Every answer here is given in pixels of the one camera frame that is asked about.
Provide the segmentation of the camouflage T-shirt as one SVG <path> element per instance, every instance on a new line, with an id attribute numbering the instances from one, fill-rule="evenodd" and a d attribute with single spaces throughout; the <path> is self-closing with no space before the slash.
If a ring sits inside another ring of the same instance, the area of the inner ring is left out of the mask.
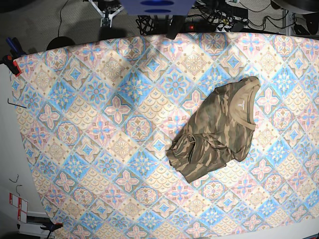
<path id="1" fill-rule="evenodd" d="M 247 157 L 260 87 L 259 79 L 249 76 L 215 88 L 172 140 L 166 155 L 188 183 Z"/>

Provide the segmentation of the white power strip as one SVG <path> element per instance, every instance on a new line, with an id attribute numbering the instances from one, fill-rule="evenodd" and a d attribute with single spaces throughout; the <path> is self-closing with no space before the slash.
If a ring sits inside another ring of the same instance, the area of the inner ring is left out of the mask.
<path id="1" fill-rule="evenodd" d="M 223 24 L 206 24 L 204 22 L 187 22 L 183 25 L 181 32 L 229 32 L 230 28 L 228 26 L 223 26 Z"/>

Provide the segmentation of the red black clamp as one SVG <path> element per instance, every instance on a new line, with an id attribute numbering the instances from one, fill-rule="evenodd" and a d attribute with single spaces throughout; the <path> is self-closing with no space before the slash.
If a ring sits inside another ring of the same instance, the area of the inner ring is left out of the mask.
<path id="1" fill-rule="evenodd" d="M 15 60 L 23 55 L 26 55 L 26 52 L 23 51 L 22 46 L 16 37 L 8 37 L 6 39 L 6 42 L 10 47 L 10 54 L 3 56 L 0 59 L 0 63 L 6 65 L 9 70 L 17 77 L 21 74 L 21 69 Z"/>

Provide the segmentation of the patterned tile tablecloth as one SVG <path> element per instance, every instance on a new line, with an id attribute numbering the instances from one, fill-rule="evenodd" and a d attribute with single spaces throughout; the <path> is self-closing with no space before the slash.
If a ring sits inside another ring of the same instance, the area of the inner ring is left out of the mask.
<path id="1" fill-rule="evenodd" d="M 21 57 L 26 159 L 57 239 L 195 239 L 319 215 L 319 43 L 257 33 L 128 37 Z M 215 88 L 260 80 L 243 161 L 188 183 L 166 151 Z"/>

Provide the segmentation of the red white label card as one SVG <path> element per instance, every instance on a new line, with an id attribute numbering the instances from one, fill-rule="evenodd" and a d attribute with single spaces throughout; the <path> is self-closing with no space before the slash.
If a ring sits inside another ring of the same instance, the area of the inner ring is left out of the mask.
<path id="1" fill-rule="evenodd" d="M 27 212 L 28 212 L 28 201 L 22 199 L 13 193 L 9 194 L 9 203 L 17 208 L 17 220 L 26 224 L 27 223 Z"/>

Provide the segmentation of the blue orange clamp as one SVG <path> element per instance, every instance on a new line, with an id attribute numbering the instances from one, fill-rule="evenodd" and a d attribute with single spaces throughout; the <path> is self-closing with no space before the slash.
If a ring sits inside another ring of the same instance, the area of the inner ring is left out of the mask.
<path id="1" fill-rule="evenodd" d="M 57 229 L 60 229 L 61 227 L 63 227 L 63 224 L 60 224 L 60 223 L 54 224 L 52 222 L 46 222 L 46 223 L 43 223 L 40 228 L 45 231 L 53 232 Z"/>

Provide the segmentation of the black support post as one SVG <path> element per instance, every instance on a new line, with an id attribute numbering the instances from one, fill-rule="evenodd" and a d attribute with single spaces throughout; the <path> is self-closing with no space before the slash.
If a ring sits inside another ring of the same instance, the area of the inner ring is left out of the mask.
<path id="1" fill-rule="evenodd" d="M 184 15 L 173 15 L 167 29 L 166 38 L 174 40 L 185 22 Z"/>

